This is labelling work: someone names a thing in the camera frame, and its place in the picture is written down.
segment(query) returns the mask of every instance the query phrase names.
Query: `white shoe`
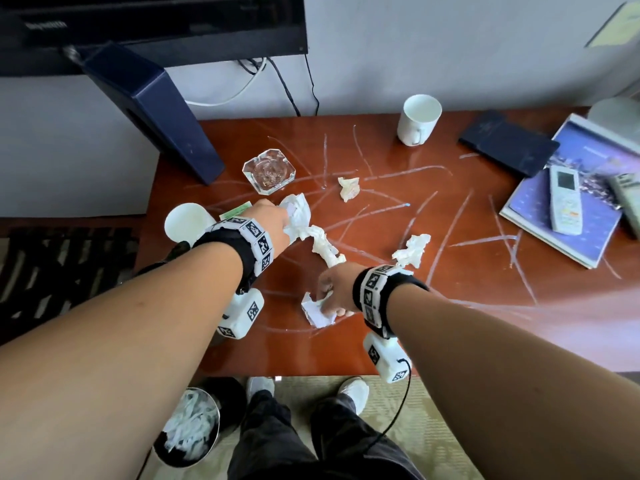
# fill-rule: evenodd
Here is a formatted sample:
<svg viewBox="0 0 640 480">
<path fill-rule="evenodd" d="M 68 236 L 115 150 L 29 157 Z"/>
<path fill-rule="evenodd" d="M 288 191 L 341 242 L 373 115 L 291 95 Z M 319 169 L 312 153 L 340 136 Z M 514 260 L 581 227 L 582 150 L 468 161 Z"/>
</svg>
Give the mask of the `white shoe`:
<svg viewBox="0 0 640 480">
<path fill-rule="evenodd" d="M 369 398 L 369 386 L 361 377 L 352 377 L 345 380 L 338 389 L 338 394 L 348 395 L 353 403 L 356 405 L 356 414 L 360 414 L 364 411 L 364 406 L 367 405 L 367 399 Z"/>
<path fill-rule="evenodd" d="M 246 382 L 246 402 L 249 403 L 253 395 L 261 390 L 267 390 L 273 395 L 276 383 L 269 377 L 250 377 Z"/>
</svg>

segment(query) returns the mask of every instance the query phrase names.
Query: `yellow paper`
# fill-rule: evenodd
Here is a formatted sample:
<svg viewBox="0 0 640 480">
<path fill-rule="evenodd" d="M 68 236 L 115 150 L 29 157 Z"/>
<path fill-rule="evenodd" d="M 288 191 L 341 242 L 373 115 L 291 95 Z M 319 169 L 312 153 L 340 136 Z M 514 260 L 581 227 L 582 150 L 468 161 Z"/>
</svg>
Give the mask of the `yellow paper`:
<svg viewBox="0 0 640 480">
<path fill-rule="evenodd" d="M 640 2 L 622 5 L 604 27 L 590 40 L 587 47 L 623 45 L 640 32 Z"/>
</svg>

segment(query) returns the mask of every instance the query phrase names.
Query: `crumpled tissue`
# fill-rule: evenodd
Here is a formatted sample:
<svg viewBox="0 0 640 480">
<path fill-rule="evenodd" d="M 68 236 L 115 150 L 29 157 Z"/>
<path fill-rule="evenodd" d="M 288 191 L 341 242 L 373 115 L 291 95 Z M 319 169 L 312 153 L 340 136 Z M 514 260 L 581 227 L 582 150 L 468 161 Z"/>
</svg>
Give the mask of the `crumpled tissue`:
<svg viewBox="0 0 640 480">
<path fill-rule="evenodd" d="M 331 267 L 347 261 L 344 254 L 336 256 L 340 251 L 335 246 L 332 246 L 331 242 L 326 238 L 326 233 L 322 227 L 309 226 L 305 229 L 300 229 L 300 239 L 304 241 L 309 236 L 314 238 L 314 247 L 311 250 L 320 254 L 327 266 Z"/>
<path fill-rule="evenodd" d="M 318 301 L 313 301 L 311 299 L 311 295 L 307 291 L 305 293 L 305 297 L 302 298 L 302 309 L 307 316 L 307 320 L 309 323 L 316 328 L 324 328 L 329 325 L 333 325 L 335 323 L 336 314 L 333 313 L 330 316 L 324 315 L 320 309 L 325 299 L 329 298 L 333 291 L 329 291 L 327 295 L 323 299 L 319 299 Z"/>
<path fill-rule="evenodd" d="M 360 181 L 360 177 L 356 178 L 343 178 L 338 177 L 338 183 L 342 187 L 340 191 L 340 197 L 342 200 L 347 202 L 352 198 L 356 197 L 360 193 L 360 185 L 358 182 Z"/>
<path fill-rule="evenodd" d="M 405 244 L 406 249 L 398 249 L 391 255 L 391 258 L 395 259 L 400 267 L 411 264 L 413 267 L 419 268 L 424 247 L 430 240 L 431 236 L 429 234 L 412 235 Z"/>
<path fill-rule="evenodd" d="M 209 450 L 207 441 L 218 422 L 218 409 L 201 391 L 187 389 L 175 411 L 164 425 L 164 447 L 184 451 L 185 460 L 199 460 Z"/>
<path fill-rule="evenodd" d="M 289 225 L 284 227 L 284 233 L 289 236 L 289 244 L 293 244 L 300 237 L 300 232 L 309 227 L 311 209 L 304 194 L 287 195 L 282 199 L 279 207 L 287 209 Z"/>
</svg>

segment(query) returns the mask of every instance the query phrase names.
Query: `glass ashtray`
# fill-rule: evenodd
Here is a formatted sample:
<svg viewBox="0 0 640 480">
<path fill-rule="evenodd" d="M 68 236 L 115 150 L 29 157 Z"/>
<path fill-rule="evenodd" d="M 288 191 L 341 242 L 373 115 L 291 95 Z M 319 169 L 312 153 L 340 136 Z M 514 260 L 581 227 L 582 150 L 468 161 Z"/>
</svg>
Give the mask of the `glass ashtray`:
<svg viewBox="0 0 640 480">
<path fill-rule="evenodd" d="M 271 195 L 296 177 L 293 165 L 274 148 L 245 162 L 242 172 L 260 195 Z"/>
</svg>

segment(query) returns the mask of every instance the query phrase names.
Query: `wall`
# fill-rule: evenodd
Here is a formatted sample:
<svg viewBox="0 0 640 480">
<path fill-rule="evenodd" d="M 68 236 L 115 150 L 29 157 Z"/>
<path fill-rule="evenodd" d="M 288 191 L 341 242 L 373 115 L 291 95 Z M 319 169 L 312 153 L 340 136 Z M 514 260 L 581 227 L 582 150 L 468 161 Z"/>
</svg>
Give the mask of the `wall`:
<svg viewBox="0 0 640 480">
<path fill-rule="evenodd" d="M 637 79 L 640 51 L 584 45 L 627 0 L 305 0 L 321 114 L 397 112 L 412 93 L 445 109 L 587 104 Z M 304 57 L 276 63 L 311 114 Z M 235 63 L 169 69 L 188 99 L 220 101 Z M 200 119 L 292 116 L 268 68 Z M 156 151 L 84 76 L 0 79 L 0 216 L 145 211 Z"/>
</svg>

